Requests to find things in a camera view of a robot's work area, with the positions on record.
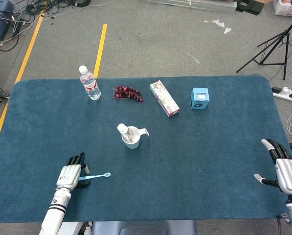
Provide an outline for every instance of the white robotic hand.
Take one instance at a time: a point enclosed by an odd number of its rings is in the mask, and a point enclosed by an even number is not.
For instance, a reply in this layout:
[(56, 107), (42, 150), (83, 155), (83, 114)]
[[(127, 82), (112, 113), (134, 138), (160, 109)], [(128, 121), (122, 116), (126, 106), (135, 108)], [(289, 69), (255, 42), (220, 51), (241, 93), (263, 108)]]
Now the white robotic hand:
[(261, 142), (268, 149), (275, 164), (277, 180), (267, 180), (259, 174), (254, 174), (254, 177), (261, 184), (280, 188), (280, 190), (288, 196), (286, 206), (289, 210), (289, 216), (292, 223), (292, 156), (288, 154), (283, 145), (273, 140), (263, 139)]
[(57, 235), (61, 227), (68, 203), (71, 199), (70, 192), (75, 188), (85, 188), (85, 184), (78, 182), (82, 169), (89, 174), (87, 164), (82, 164), (84, 153), (69, 158), (67, 164), (62, 168), (57, 181), (57, 189), (51, 201), (50, 207), (42, 223), (44, 235)]

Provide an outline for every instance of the black tripod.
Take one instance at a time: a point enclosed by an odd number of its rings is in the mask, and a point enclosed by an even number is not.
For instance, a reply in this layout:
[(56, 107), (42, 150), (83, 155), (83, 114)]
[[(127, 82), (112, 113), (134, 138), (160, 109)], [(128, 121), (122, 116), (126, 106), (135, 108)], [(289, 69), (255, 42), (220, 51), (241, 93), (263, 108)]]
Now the black tripod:
[[(258, 54), (256, 54), (251, 60), (249, 60), (244, 66), (242, 66), (240, 69), (238, 69), (236, 72), (239, 72), (240, 70), (242, 70), (246, 65), (248, 65), (251, 61), (254, 61), (255, 63), (257, 63), (258, 65), (284, 65), (284, 78), (283, 80), (285, 80), (286, 77), (286, 67), (287, 67), (287, 55), (288, 55), (288, 45), (289, 45), (289, 31), (292, 29), (292, 24), (291, 26), (289, 26), (289, 28), (287, 30), (285, 30), (284, 32), (277, 34), (276, 36), (272, 37), (271, 39), (268, 39), (267, 41), (261, 43), (259, 46), (265, 44), (264, 49), (262, 51), (260, 51)], [(271, 55), (271, 53), (274, 51), (274, 49), (278, 46), (278, 44), (280, 44), (283, 39), (286, 37), (286, 51), (285, 51), (285, 61), (283, 63), (272, 63), (272, 64), (265, 64), (265, 60), (269, 57), (269, 55)], [(272, 47), (272, 49), (267, 53), (267, 55), (265, 55), (266, 50), (272, 46), (274, 44), (274, 46)], [(260, 62), (256, 61), (256, 58), (261, 55), (261, 60)]]

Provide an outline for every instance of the blue cube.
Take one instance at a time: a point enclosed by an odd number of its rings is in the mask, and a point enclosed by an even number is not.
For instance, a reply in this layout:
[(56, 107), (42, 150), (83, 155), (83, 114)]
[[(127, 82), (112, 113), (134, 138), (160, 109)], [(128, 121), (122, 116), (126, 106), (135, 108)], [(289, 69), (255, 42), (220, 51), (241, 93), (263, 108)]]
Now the blue cube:
[(210, 101), (208, 88), (194, 88), (190, 95), (191, 109), (205, 109)]

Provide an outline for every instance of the white mug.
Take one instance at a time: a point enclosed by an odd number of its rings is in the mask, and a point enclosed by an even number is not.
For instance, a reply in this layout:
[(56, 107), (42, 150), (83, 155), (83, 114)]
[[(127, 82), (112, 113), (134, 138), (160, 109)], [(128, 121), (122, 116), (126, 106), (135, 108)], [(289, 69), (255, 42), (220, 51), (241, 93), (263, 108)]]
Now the white mug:
[(124, 141), (126, 146), (128, 148), (130, 148), (130, 149), (134, 149), (134, 148), (137, 148), (139, 146), (139, 141), (140, 141), (140, 136), (141, 135), (146, 134), (149, 137), (149, 133), (148, 133), (146, 128), (138, 129), (138, 128), (134, 127), (134, 126), (129, 126), (128, 128), (134, 135), (133, 142), (129, 143), (129, 142), (125, 141), (125, 139), (123, 139), (123, 136), (122, 136), (122, 140)]

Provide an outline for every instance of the water bottle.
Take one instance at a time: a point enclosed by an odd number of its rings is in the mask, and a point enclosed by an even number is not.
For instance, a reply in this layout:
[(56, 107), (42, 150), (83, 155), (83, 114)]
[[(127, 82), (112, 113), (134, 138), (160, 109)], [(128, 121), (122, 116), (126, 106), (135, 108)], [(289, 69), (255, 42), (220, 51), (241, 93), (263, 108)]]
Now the water bottle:
[(101, 92), (96, 79), (93, 77), (93, 74), (88, 72), (88, 69), (84, 65), (80, 66), (78, 70), (82, 74), (79, 80), (81, 80), (81, 83), (83, 84), (88, 96), (93, 100), (99, 99)]
[(134, 141), (134, 134), (133, 132), (123, 123), (120, 123), (117, 126), (118, 131), (123, 136), (124, 140), (128, 143), (132, 143)]

